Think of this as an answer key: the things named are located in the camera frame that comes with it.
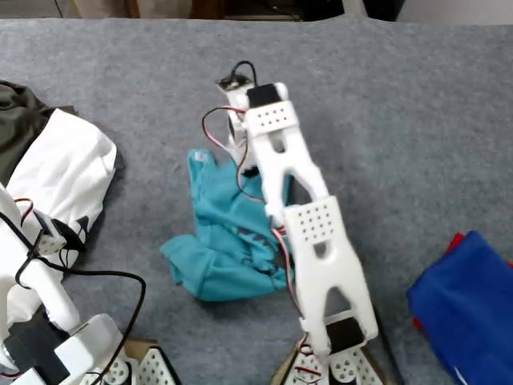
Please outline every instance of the gray carpet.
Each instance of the gray carpet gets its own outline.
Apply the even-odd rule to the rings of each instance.
[[[207,146],[200,117],[224,102],[213,81],[239,59],[261,82],[289,86],[407,383],[451,383],[404,293],[457,231],[513,251],[513,27],[2,21],[0,47],[2,78],[74,104],[118,144],[120,169],[82,267],[147,279],[134,336],[159,339],[186,384],[267,383],[300,336],[285,292],[200,303],[173,285],[158,251],[192,231],[186,153]],[[120,326],[137,293],[117,278],[71,277],[66,287],[84,317],[108,312]]]

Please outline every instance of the teal cloth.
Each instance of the teal cloth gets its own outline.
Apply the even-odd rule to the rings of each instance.
[[[196,236],[174,237],[161,246],[171,274],[204,301],[251,298],[286,287],[278,245],[264,204],[236,184],[232,161],[217,165],[207,150],[188,155]],[[261,177],[245,178],[244,191],[262,197]],[[285,180],[284,201],[289,191]]]

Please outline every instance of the hole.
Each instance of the hole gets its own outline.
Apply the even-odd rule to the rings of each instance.
[[[337,314],[341,311],[349,309],[351,309],[351,305],[349,304],[349,301],[345,299],[342,292],[337,287],[332,287],[329,289],[328,294],[326,295],[326,305],[324,311],[325,317],[329,317],[332,314]],[[349,362],[349,360],[344,360],[343,363],[347,365],[346,362]]]
[[[282,154],[285,152],[285,137],[282,131],[271,132],[269,134],[269,140],[271,141],[271,145],[273,146],[273,150],[278,154]]]
[[[328,242],[319,242],[313,245],[313,250],[315,251],[315,255],[317,258],[324,259],[328,255]]]

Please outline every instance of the white fabric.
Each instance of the white fabric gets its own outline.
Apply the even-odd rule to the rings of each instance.
[[[68,224],[85,241],[103,209],[103,198],[114,176],[116,147],[95,125],[55,110],[45,129],[29,147],[7,185],[13,198],[30,198],[34,207]],[[85,229],[77,222],[87,218]],[[35,239],[37,220],[31,214],[23,231]],[[67,255],[69,266],[78,253]],[[59,262],[59,255],[50,257]],[[8,296],[8,320],[29,320],[40,300],[32,290],[15,286]]]

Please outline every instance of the robotic arm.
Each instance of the robotic arm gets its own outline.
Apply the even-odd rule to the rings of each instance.
[[[81,324],[59,274],[38,259],[30,260],[34,248],[44,255],[65,245],[50,218],[37,211],[34,214],[40,235],[32,244],[14,200],[0,185],[0,242],[5,250],[0,269],[0,363],[21,374],[15,385],[72,384],[87,371],[105,367],[122,335],[106,314]],[[37,293],[44,312],[14,325],[17,328],[10,333],[7,295],[17,280]]]
[[[310,158],[283,83],[258,87],[243,75],[232,74],[218,85],[232,107],[245,111],[244,118],[228,112],[228,149],[237,164],[244,161],[243,170],[258,167],[265,212],[274,226],[285,226],[296,266],[301,327],[325,367],[330,355],[361,347],[378,335],[362,265],[349,243],[337,198],[329,195],[319,167]],[[247,156],[236,145],[240,138],[248,141]],[[281,197],[287,174],[306,189],[311,203],[284,206]],[[350,310],[325,318],[332,288],[345,296]]]

